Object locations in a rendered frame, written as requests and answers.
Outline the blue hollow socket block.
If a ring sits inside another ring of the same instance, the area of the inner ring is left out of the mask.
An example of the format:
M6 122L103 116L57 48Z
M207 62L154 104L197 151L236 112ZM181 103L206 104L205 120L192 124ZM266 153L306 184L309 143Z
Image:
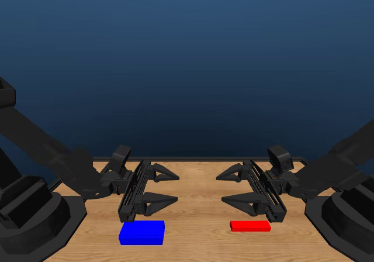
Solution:
M119 233L121 245L163 245L165 222L163 220L135 220L123 223Z

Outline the thin red peg bar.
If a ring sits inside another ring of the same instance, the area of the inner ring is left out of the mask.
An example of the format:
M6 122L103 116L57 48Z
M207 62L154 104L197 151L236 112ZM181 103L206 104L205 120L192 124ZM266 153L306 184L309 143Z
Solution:
M230 222L232 232L270 232L271 226L265 220L237 221Z

